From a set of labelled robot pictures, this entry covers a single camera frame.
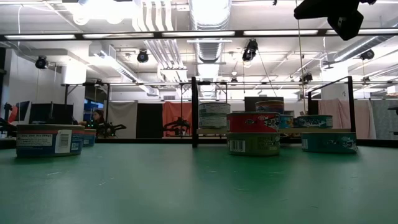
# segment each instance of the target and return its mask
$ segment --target green table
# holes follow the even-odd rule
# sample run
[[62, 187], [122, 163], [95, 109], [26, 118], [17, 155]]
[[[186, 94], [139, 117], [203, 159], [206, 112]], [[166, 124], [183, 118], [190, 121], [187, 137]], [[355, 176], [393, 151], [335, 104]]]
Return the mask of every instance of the green table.
[[230, 156], [225, 146], [97, 144], [0, 151], [0, 223], [397, 223], [398, 149]]

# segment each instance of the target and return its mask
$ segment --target tin can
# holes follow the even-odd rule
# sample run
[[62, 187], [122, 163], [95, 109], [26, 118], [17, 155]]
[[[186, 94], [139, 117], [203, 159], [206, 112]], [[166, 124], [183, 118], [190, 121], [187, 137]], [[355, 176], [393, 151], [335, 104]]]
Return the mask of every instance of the tin can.
[[277, 156], [279, 133], [227, 133], [228, 151], [237, 156]]
[[85, 129], [85, 135], [83, 136], [83, 147], [94, 146], [96, 133], [97, 130], [95, 129]]
[[332, 115], [308, 115], [297, 118], [298, 128], [333, 128]]
[[256, 111], [283, 114], [285, 112], [285, 103], [280, 100], [260, 101], [256, 103]]
[[280, 115], [279, 129], [293, 128], [293, 116]]
[[277, 133], [279, 113], [243, 112], [227, 115], [227, 131], [230, 133]]
[[17, 125], [17, 156], [79, 155], [84, 133], [85, 127], [80, 125]]
[[356, 153], [356, 133], [302, 133], [305, 152]]
[[199, 105], [199, 117], [226, 116], [231, 112], [231, 105], [227, 103], [201, 103]]

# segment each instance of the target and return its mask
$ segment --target white wall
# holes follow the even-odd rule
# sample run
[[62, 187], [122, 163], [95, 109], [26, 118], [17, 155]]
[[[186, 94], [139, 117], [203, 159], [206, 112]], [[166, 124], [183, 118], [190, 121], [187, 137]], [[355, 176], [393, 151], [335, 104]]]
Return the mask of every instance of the white wall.
[[[62, 67], [63, 82], [67, 84], [80, 84], [86, 81], [86, 67], [78, 62], [70, 62]], [[73, 105], [73, 117], [77, 121], [83, 121], [85, 107], [86, 87], [78, 86], [68, 95], [68, 104]]]
[[[53, 70], [39, 70], [34, 62], [19, 57], [12, 49], [6, 51], [1, 116], [4, 116], [4, 104], [15, 105], [18, 102], [30, 101], [31, 103], [63, 103], [64, 88], [60, 86], [63, 77]], [[29, 123], [30, 106], [25, 121], [19, 124]]]

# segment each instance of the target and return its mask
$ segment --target white can label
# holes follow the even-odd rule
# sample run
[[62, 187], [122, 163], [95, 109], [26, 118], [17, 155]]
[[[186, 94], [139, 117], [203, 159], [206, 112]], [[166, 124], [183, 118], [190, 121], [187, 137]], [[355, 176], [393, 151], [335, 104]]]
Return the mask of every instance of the white can label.
[[52, 146], [51, 134], [18, 134], [17, 147]]
[[69, 153], [72, 130], [59, 130], [55, 141], [55, 153]]

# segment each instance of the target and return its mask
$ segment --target can label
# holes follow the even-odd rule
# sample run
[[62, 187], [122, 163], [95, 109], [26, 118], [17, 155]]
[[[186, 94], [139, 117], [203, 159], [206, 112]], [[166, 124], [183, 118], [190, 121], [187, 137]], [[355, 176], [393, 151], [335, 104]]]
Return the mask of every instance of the can label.
[[231, 133], [276, 133], [279, 129], [277, 113], [229, 114], [227, 120]]

